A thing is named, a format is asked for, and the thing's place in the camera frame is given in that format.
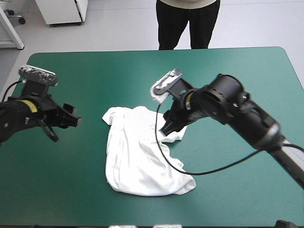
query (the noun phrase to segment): white t-shirt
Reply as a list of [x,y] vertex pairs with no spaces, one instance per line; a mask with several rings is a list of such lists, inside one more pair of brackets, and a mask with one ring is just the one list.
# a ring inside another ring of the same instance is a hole
[[[196,187],[195,180],[174,170],[163,158],[155,139],[156,113],[144,106],[134,109],[112,107],[102,117],[111,125],[107,142],[105,174],[115,191],[141,195],[162,196],[184,194]],[[164,125],[158,116],[158,128]],[[167,137],[158,131],[158,140],[167,159],[183,171],[183,164],[170,157],[167,145],[162,142],[181,140],[186,127]]]
[[161,0],[167,5],[182,9],[198,9],[214,3],[216,0]]

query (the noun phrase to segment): green table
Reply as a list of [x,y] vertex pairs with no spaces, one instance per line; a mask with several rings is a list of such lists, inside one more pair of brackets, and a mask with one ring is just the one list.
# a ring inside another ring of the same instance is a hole
[[[156,110],[150,86],[173,68],[195,87],[218,73],[236,76],[252,99],[281,123],[283,134],[304,145],[304,93],[279,47],[209,50],[38,53],[28,64],[56,72],[50,93],[78,108],[82,124],[59,129],[54,143],[40,128],[16,133],[0,149],[0,224],[106,226],[304,225],[304,192],[266,152],[228,170],[194,177],[185,195],[140,197],[115,192],[105,178],[112,106]],[[15,95],[20,93],[17,87]],[[168,99],[162,112],[171,105]],[[190,125],[171,155],[187,171],[207,171],[253,151],[228,126],[212,119]]]

